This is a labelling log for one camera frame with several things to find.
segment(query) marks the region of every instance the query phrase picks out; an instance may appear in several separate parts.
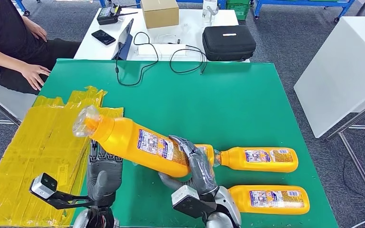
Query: robotic arm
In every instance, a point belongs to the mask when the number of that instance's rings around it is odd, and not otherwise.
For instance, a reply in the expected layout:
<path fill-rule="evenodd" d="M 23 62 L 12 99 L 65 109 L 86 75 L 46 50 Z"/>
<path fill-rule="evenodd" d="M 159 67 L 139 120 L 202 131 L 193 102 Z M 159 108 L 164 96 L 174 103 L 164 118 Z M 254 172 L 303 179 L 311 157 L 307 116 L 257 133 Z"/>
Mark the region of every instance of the robotic arm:
<path fill-rule="evenodd" d="M 122 158 L 108 154 L 91 141 L 87 165 L 87 196 L 57 191 L 58 182 L 46 173 L 36 177 L 29 191 L 56 209 L 85 207 L 75 220 L 75 228 L 118 228 L 111 206 L 121 185 Z"/>
<path fill-rule="evenodd" d="M 188 157 L 192 178 L 180 182 L 159 173 L 162 182 L 176 190 L 172 194 L 173 208 L 193 218 L 202 217 L 206 228 L 239 228 L 241 216 L 229 191 L 218 186 L 204 151 L 178 136 L 169 136 Z"/>

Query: green table mat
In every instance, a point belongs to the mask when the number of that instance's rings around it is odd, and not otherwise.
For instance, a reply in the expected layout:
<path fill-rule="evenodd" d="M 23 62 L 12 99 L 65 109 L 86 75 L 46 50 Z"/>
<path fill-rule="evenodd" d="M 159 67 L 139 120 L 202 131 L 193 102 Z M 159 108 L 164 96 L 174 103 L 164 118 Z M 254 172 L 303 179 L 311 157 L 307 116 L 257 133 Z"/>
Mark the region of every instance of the green table mat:
<path fill-rule="evenodd" d="M 133 83 L 141 67 L 151 62 L 118 63 L 123 82 Z M 197 65 L 173 62 L 177 70 Z M 218 150 L 235 146 L 293 148 L 299 166 L 292 173 L 214 169 L 217 183 L 226 188 L 241 184 L 298 185 L 308 193 L 311 208 L 307 214 L 242 213 L 243 228 L 337 227 L 273 64 L 210 62 L 201 75 L 199 70 L 177 75 L 168 62 L 159 62 L 145 71 L 140 85 L 125 87 L 117 82 L 113 61 L 59 60 L 40 95 L 60 96 L 66 102 L 72 90 L 88 85 L 108 91 L 103 107 L 124 107 L 125 117 L 163 135 L 179 135 Z M 200 219 L 172 209 L 171 193 L 157 172 L 125 161 L 114 215 L 121 226 L 204 227 Z M 87 194 L 85 187 L 81 194 Z"/>

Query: smartphone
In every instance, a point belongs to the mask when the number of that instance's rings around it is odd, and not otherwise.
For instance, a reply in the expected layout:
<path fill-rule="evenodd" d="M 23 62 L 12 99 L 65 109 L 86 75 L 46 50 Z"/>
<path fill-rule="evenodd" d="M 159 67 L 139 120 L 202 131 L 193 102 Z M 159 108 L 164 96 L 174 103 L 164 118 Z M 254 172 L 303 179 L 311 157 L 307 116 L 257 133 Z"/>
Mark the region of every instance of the smartphone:
<path fill-rule="evenodd" d="M 94 38 L 98 39 L 98 41 L 102 42 L 104 45 L 109 45 L 109 44 L 115 42 L 114 37 L 108 35 L 106 32 L 104 32 L 101 29 L 99 31 L 92 33 L 92 36 Z"/>

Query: black carrying case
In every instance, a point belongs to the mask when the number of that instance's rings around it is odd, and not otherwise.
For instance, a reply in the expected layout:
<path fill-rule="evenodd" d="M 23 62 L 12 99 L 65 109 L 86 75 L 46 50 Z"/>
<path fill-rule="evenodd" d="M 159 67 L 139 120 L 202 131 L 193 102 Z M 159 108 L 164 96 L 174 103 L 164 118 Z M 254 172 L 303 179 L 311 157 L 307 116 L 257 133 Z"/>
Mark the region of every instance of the black carrying case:
<path fill-rule="evenodd" d="M 255 51 L 255 40 L 247 26 L 206 27 L 202 43 L 209 61 L 243 61 Z"/>

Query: green crate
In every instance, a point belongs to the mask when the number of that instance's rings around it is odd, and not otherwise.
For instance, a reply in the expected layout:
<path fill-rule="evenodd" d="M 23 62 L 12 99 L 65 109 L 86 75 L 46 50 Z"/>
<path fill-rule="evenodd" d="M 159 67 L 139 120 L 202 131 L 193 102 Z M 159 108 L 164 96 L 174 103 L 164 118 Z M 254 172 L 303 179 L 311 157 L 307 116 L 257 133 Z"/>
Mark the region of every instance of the green crate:
<path fill-rule="evenodd" d="M 237 20 L 245 20 L 248 14 L 248 9 L 250 8 L 249 4 L 231 4 L 227 3 L 227 9 L 234 10 L 236 12 Z"/>
<path fill-rule="evenodd" d="M 249 4 L 250 0 L 227 0 L 227 4 Z"/>

